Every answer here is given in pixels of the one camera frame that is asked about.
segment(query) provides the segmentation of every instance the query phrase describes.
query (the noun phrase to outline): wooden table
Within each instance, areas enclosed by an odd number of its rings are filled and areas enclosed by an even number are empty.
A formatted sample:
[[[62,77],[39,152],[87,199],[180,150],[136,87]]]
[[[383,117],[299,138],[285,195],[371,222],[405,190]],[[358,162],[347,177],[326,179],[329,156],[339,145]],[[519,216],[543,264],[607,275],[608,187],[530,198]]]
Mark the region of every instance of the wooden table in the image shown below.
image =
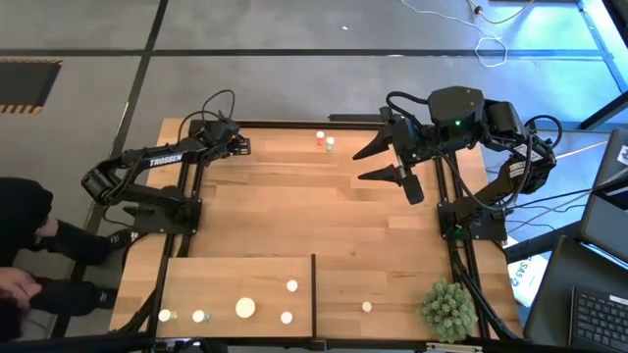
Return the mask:
[[[165,337],[310,337],[312,335],[311,260],[303,258],[172,259],[164,285],[162,308],[177,319],[159,324]],[[287,289],[296,281],[295,292]],[[255,301],[255,314],[236,315],[240,298]],[[196,323],[192,314],[211,317]],[[282,313],[292,314],[285,325]]]
[[[175,142],[180,122],[164,120],[157,144]],[[189,249],[194,260],[186,261],[316,254],[318,337],[435,339],[416,314],[433,282],[451,280],[436,211],[440,195],[434,163],[414,168],[425,201],[411,206],[393,183],[357,179],[396,164],[392,151],[351,160],[375,131],[327,130],[336,139],[331,153],[316,145],[312,129],[244,128],[241,133],[251,139],[252,154],[217,161],[205,172],[203,215]],[[487,184],[479,147],[459,151],[458,164],[472,191]],[[179,170],[178,165],[154,169],[147,184],[176,184]],[[446,167],[445,174],[451,185]],[[111,328],[124,325],[154,288],[164,239],[163,234],[150,235],[131,249]],[[503,253],[488,241],[474,241],[474,247],[484,294],[508,327],[521,335]],[[178,280],[172,266],[168,278]],[[197,271],[200,275],[210,270]],[[162,308],[174,295],[168,285],[165,288]],[[228,288],[208,286],[208,291],[222,293],[231,303],[239,296]],[[181,300],[200,302],[203,293]],[[365,301],[373,304],[372,312],[361,310]],[[233,306],[229,309],[235,314]],[[158,336],[172,332],[163,324],[158,327]],[[208,330],[204,336],[212,333]]]

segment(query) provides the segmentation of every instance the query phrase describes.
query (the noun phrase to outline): gray floor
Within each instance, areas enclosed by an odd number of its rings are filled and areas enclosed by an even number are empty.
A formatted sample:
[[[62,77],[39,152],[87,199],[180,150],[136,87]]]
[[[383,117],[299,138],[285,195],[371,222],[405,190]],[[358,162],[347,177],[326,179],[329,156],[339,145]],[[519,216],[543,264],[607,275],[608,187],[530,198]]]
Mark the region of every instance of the gray floor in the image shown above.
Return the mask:
[[[408,1],[422,10],[474,21],[462,0]],[[489,0],[479,4],[493,18],[520,6]],[[628,77],[627,50],[602,3],[586,4],[619,70]],[[142,48],[157,5],[148,0],[5,0],[0,3],[0,48]],[[504,25],[475,22],[502,35],[510,49],[596,49],[572,4],[538,4]],[[394,0],[180,0],[168,7],[157,48],[473,49],[480,36],[470,26],[415,14]],[[486,47],[498,48],[494,43]],[[54,214],[82,225],[90,200],[79,180],[108,155],[138,62],[65,59],[40,115],[0,116],[2,175],[39,180],[55,193]],[[495,69],[482,68],[475,58],[155,58],[125,147],[153,145],[163,118],[199,109],[208,95],[222,88],[237,93],[236,119],[324,120],[332,113],[374,113],[394,89],[427,96],[448,85],[474,86],[487,98],[509,100],[523,120],[552,114],[582,121],[619,94],[605,63],[591,58],[511,59]],[[417,115],[427,122],[428,112],[420,109]],[[613,121],[626,122],[628,115]],[[605,139],[604,133],[567,133],[556,154]],[[519,203],[591,186],[602,152],[603,147],[597,147],[561,159],[548,184],[522,196]],[[484,156],[489,170],[507,157],[487,150]],[[578,220],[582,210],[551,214],[536,224],[561,227]],[[511,219],[527,220],[541,211],[517,210]],[[113,229],[104,225],[101,233]],[[523,227],[511,235],[523,240],[548,230]],[[89,269],[86,278],[117,285],[119,260]],[[67,260],[47,254],[21,254],[16,265],[51,277],[64,277],[70,270]],[[96,311],[72,320],[68,335],[105,332],[109,316]],[[52,318],[33,313],[31,319],[48,325]],[[26,339],[44,336],[41,328],[27,325]]]

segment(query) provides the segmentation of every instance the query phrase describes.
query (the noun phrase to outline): black jacket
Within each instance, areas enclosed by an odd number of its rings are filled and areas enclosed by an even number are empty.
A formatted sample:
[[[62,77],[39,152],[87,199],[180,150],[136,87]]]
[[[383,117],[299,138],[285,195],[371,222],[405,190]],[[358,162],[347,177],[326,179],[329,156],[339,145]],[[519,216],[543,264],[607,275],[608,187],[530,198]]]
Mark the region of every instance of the black jacket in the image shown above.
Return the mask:
[[[52,192],[37,181],[0,177],[0,267],[12,266],[18,251],[34,244],[51,209]]]

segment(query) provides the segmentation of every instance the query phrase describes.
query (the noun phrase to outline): small bottle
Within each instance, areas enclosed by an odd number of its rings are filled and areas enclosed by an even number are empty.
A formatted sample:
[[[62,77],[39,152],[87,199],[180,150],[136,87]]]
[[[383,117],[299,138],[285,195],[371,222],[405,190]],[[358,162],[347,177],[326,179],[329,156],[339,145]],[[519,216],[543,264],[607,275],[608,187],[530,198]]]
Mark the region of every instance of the small bottle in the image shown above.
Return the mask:
[[[334,151],[334,138],[327,137],[327,152]]]
[[[324,137],[325,137],[325,133],[323,131],[316,132],[316,145],[317,146],[322,146],[323,145],[323,138]]]

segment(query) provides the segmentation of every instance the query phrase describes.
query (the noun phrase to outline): black and yellow floor marking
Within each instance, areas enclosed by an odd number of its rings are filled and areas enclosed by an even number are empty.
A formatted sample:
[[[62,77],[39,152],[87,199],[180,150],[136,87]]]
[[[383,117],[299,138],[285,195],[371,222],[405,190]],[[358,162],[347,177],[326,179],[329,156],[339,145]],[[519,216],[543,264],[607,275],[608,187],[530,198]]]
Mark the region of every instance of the black and yellow floor marking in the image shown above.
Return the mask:
[[[0,114],[38,114],[61,70],[54,59],[0,59]]]

